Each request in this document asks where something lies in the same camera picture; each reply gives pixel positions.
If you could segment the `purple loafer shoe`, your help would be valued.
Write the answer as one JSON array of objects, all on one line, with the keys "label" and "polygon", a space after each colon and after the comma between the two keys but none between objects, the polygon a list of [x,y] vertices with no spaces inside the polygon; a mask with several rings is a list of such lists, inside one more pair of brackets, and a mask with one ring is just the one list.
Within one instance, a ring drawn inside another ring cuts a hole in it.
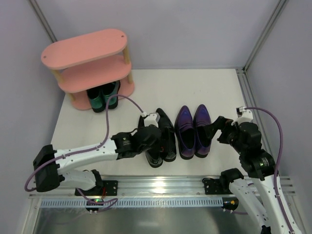
[{"label": "purple loafer shoe", "polygon": [[181,107],[176,117],[175,135],[181,158],[184,160],[193,158],[195,154],[195,128],[191,112],[186,105]]},{"label": "purple loafer shoe", "polygon": [[207,138],[204,127],[211,124],[211,118],[204,104],[198,106],[193,123],[195,128],[195,155],[199,158],[205,158],[210,152],[211,140]]}]

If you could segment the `black patent loafer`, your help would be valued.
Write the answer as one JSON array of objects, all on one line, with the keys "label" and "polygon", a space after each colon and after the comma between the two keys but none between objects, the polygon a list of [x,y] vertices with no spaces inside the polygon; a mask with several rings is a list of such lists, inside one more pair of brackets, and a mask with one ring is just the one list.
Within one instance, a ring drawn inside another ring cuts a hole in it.
[{"label": "black patent loafer", "polygon": [[[138,128],[141,128],[141,127],[144,127],[144,126],[143,126],[143,118],[140,116],[139,121],[138,121]],[[163,159],[160,156],[160,152],[161,152],[161,139],[156,145],[154,145],[153,148],[145,151],[145,156],[151,167],[157,168],[162,165]]]},{"label": "black patent loafer", "polygon": [[172,162],[176,159],[176,137],[173,124],[166,113],[157,108],[159,114],[158,127],[161,130],[160,156],[166,162]]}]

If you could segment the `green loafer shoe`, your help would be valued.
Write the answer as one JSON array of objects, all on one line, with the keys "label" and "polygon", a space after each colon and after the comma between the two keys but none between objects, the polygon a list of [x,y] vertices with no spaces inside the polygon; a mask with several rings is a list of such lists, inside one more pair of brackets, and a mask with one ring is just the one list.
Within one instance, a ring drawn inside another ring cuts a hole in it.
[{"label": "green loafer shoe", "polygon": [[114,109],[118,105],[118,97],[117,94],[120,89],[120,81],[114,81],[111,83],[107,83],[102,87],[102,97],[105,101],[105,105],[108,109]]},{"label": "green loafer shoe", "polygon": [[100,113],[104,111],[105,101],[102,98],[100,89],[93,88],[93,89],[87,90],[87,97],[91,105],[91,108],[95,113]]}]

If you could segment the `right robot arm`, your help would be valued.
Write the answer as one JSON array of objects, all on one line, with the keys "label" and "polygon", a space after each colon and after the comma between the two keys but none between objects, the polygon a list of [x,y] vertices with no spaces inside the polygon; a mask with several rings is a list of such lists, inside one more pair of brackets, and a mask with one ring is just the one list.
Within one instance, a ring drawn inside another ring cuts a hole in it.
[{"label": "right robot arm", "polygon": [[273,157],[262,149],[261,132],[251,122],[238,124],[219,117],[216,127],[221,131],[220,143],[231,145],[239,154],[242,168],[247,172],[260,197],[252,192],[237,169],[223,171],[220,181],[243,205],[257,230],[262,234],[300,234],[281,189],[280,178],[274,174]]}]

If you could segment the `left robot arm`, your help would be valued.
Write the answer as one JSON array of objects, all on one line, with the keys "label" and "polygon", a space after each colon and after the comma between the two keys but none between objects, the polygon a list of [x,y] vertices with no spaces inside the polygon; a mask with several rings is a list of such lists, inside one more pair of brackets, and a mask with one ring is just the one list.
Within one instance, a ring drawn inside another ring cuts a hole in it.
[{"label": "left robot arm", "polygon": [[148,119],[141,117],[138,128],[132,132],[120,132],[101,143],[65,150],[56,150],[51,144],[43,146],[33,161],[33,189],[43,193],[62,185],[77,188],[85,195],[96,195],[103,186],[99,172],[78,171],[78,167],[134,158],[141,153],[146,154],[153,167],[175,160],[176,137],[171,121],[157,117],[149,123]]}]

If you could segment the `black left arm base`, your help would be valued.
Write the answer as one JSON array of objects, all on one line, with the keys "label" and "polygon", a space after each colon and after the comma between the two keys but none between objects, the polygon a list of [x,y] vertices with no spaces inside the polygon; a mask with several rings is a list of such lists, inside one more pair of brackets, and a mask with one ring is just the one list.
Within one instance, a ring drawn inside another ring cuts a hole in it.
[{"label": "black left arm base", "polygon": [[100,180],[96,182],[95,187],[81,192],[85,196],[117,196],[118,181],[117,180]]}]

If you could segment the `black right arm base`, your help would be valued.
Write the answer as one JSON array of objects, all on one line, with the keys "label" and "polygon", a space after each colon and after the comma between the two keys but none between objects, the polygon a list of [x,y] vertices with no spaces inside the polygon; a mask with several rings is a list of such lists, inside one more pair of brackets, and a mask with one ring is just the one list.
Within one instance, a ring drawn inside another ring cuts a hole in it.
[{"label": "black right arm base", "polygon": [[222,187],[220,179],[206,177],[202,179],[205,195],[231,195],[229,190]]}]

